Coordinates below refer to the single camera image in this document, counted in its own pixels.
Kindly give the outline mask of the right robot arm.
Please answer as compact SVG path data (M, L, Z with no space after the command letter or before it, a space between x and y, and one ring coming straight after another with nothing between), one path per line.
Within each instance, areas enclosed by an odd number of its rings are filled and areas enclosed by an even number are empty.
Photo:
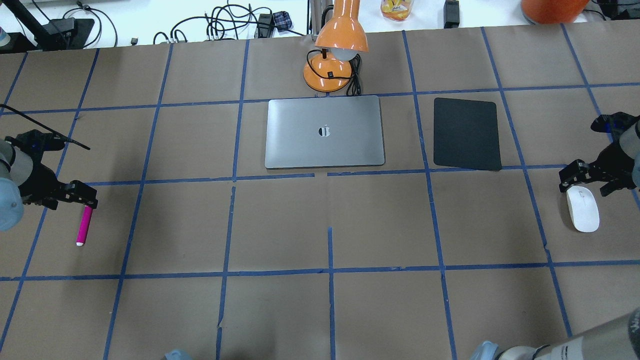
M566 195L573 227L582 233L599 228L600 215L588 183L601 182L606 197L623 189L638 189L639 117L626 112L602 114L590 129L612 137L593 162L570 162L559 173L558 189ZM471 355L473 360L637 360L639 358L639 310L578 333L562 342L538 347L514 346L503 350L484 341Z

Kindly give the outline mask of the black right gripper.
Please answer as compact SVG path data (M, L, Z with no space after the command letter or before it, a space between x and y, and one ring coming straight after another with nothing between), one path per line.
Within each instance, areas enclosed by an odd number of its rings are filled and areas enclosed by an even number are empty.
M601 114L595 118L590 129L611 134L612 142L599 153L592 164L576 159L558 171L560 193L566 193L573 186L600 181L605 183L599 189L603 198L616 191L637 189L639 120L639 116L626 112Z

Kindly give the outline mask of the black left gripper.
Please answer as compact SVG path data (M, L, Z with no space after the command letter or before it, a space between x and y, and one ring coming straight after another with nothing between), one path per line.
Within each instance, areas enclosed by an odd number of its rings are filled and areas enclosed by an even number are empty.
M98 190L80 180L59 182L55 171L42 163L45 152L65 148L67 137L33 129L15 137L5 137L5 165L10 180L16 184L23 205L37 205L55 211L60 201L78 203L92 210L98 208Z

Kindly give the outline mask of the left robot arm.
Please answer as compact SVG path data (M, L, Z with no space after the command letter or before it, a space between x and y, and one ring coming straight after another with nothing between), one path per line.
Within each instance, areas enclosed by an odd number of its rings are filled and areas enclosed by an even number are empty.
M26 205L55 211L59 203L98 207L98 191L80 180L58 180L55 171L42 163L46 152L64 150L78 142L56 132L30 130L7 136L0 149L0 228L11 230L20 223Z

